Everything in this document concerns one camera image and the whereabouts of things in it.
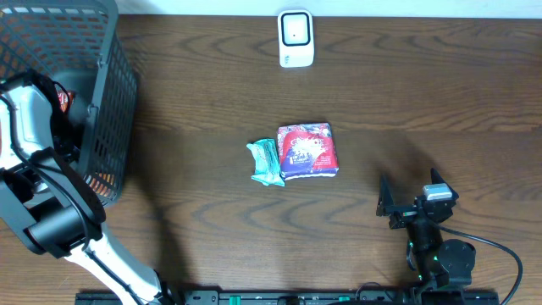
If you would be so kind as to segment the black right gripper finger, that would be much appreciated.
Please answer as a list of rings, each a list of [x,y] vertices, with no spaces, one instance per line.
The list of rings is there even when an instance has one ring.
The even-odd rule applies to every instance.
[[[453,198],[449,200],[456,201],[459,198],[458,193],[444,180],[444,178],[440,175],[437,169],[432,168],[430,170],[430,175],[431,175],[431,181],[432,181],[431,184],[446,183],[451,188],[452,193],[453,193]]]
[[[395,212],[395,203],[392,197],[390,184],[384,175],[379,179],[379,199],[377,202],[376,215],[379,217],[390,216]]]

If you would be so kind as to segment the red purple liners pack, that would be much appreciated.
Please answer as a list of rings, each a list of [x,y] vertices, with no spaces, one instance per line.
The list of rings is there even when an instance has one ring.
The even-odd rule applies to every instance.
[[[284,180],[337,175],[339,163],[329,123],[281,126],[277,140]]]

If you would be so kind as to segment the teal snack wrapper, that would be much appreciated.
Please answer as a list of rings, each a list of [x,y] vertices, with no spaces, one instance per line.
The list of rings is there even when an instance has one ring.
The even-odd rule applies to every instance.
[[[265,186],[285,186],[280,174],[279,156],[274,139],[265,138],[247,143],[246,148],[255,161],[254,174],[251,176],[253,180]]]

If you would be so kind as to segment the orange Top chocolate bar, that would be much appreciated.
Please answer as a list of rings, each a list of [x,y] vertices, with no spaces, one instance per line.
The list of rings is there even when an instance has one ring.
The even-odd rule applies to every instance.
[[[58,100],[61,110],[67,114],[75,101],[75,93],[73,91],[58,91]]]

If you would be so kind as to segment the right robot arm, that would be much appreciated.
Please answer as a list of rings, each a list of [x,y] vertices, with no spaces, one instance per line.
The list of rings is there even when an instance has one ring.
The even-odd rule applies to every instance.
[[[468,242],[445,240],[440,223],[453,215],[458,194],[436,169],[430,170],[431,183],[410,205],[399,205],[382,176],[376,214],[390,219],[392,230],[406,229],[407,261],[418,272],[420,285],[410,289],[414,304],[463,304],[463,289],[472,284],[476,250]]]

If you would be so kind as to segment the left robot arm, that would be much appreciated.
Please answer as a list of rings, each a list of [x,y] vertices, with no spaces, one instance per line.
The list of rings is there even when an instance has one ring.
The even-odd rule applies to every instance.
[[[111,233],[95,191],[75,172],[75,128],[62,85],[28,69],[1,83],[1,219],[33,253],[79,265],[123,304],[180,295]]]

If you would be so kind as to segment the white barcode scanner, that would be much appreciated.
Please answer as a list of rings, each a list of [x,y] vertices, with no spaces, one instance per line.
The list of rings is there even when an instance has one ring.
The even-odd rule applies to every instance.
[[[315,55],[312,15],[305,9],[285,10],[277,17],[279,64],[283,68],[312,65]]]

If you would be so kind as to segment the grey plastic mesh basket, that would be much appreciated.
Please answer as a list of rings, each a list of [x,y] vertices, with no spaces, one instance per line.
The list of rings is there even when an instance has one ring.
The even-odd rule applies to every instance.
[[[105,207],[122,191],[137,100],[118,18],[114,0],[1,3],[2,79],[34,69],[75,93],[69,118],[82,147],[74,166]]]

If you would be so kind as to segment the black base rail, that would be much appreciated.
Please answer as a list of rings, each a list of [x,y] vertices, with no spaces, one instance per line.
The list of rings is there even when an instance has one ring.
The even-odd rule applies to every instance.
[[[330,305],[330,304],[463,304],[498,305],[496,293],[490,291],[426,291],[420,297],[407,291],[369,288],[359,292],[245,292],[186,291],[180,298],[184,305]]]

